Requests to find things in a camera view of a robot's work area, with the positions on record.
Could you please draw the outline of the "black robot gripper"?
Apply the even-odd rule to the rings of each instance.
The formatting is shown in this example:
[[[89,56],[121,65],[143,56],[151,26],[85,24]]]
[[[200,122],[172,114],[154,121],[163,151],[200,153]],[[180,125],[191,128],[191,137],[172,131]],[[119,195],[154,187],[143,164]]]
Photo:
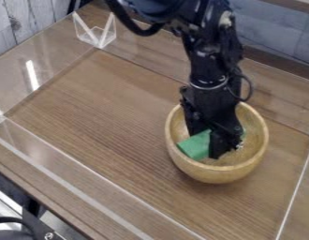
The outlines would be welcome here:
[[[208,158],[219,157],[242,145],[244,128],[235,114],[240,102],[240,83],[224,83],[216,88],[199,89],[191,84],[179,88],[180,107],[188,134],[211,130]]]

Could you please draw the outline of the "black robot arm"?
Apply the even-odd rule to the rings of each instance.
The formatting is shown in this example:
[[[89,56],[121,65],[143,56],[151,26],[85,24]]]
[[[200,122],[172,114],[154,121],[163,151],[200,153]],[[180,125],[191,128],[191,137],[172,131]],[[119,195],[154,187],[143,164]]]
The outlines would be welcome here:
[[[242,144],[236,105],[248,100],[250,80],[238,66],[243,48],[228,0],[105,0],[125,27],[149,37],[167,27],[190,60],[188,83],[179,88],[188,134],[207,135],[207,157],[220,158]]]

